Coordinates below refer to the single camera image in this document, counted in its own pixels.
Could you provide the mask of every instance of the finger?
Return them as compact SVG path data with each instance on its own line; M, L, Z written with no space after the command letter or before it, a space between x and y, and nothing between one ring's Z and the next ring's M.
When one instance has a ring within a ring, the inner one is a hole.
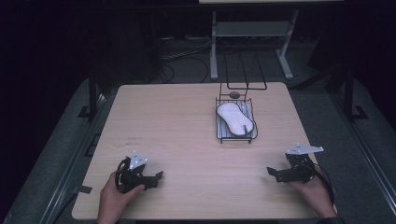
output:
M143 191L143 189L145 189L144 185L139 185L137 187L135 187L134 189L132 189L131 191L125 193L128 197L129 200L131 200L136 194L140 193L141 191Z

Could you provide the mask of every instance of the white stand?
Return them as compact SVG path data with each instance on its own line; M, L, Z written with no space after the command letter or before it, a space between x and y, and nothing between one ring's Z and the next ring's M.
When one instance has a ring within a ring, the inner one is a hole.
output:
M285 42L281 49L276 50L276 56L282 66L286 79L293 79L288 62L285 58L298 10L294 10L289 21L216 21L216 11L212 20L212 50L210 52L210 77L217 80L218 63L216 58L217 36L284 36Z

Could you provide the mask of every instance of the human hand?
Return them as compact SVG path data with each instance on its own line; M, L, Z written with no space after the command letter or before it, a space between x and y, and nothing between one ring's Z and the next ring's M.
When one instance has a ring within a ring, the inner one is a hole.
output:
M139 185L127 193L120 193L116 187L116 173L113 172L107 180L105 186L100 191L100 203L97 223L98 224L114 224L116 223L122 212L125 210L128 202L139 192L145 189L144 185Z
M323 182L317 176L314 176L306 183L295 181L286 184L297 189L303 195L305 201L321 218L337 217L337 213L332 206L329 192L327 191Z

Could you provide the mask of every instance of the gray carpet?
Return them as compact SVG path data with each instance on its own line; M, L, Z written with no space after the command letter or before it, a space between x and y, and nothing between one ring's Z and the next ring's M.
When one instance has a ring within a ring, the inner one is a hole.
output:
M177 52L173 48L176 42L165 43L168 53ZM287 81L282 75L280 65L273 51L274 47L264 47L258 51L260 62L267 81L282 81L288 86L300 83L312 77L317 71L306 65L315 46L314 41L293 42L287 58L295 79ZM208 54L192 55L208 66ZM222 55L219 55L219 66ZM175 73L169 83L197 83L205 77L205 65L195 59L185 59L166 63ZM164 68L162 78L154 83L169 80L172 71ZM302 91L290 91L308 139L313 146L322 146L324 152L317 153L318 162L331 176L336 189L335 203L340 217L348 224L361 223L396 223L396 216L391 211L380 187L377 185L365 161L360 144L351 132L350 123L341 112L337 100L342 92L330 95L325 89L328 78L323 78ZM208 77L205 82L212 82ZM381 113L371 101L367 90L356 82L354 103L361 105L369 119L357 120L354 124L359 129L367 145L373 151L389 181L396 186L396 133L384 120ZM116 96L117 89L106 95L102 101L95 120L78 118L81 108L88 105L88 82L81 84L64 111L58 126L44 148L35 168L26 180L17 200L11 209L11 223L51 223L73 193L75 186L80 186L88 169L91 158L85 157L91 140L100 133L106 117ZM59 199L54 209L47 209L51 198ZM94 223L78 221L71 217L74 200L60 215L57 223ZM280 223L314 223L313 220L281 220Z

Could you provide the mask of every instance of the wooden table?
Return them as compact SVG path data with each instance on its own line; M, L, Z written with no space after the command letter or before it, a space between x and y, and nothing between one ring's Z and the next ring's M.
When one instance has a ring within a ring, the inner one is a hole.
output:
M100 190L134 150L148 158L144 175L164 175L124 218L316 217L296 191L267 174L267 166L290 168L287 149L309 144L286 86L267 85L247 93L259 130L251 144L217 138L218 83L122 86L83 183L92 191L78 195L73 217L96 219Z

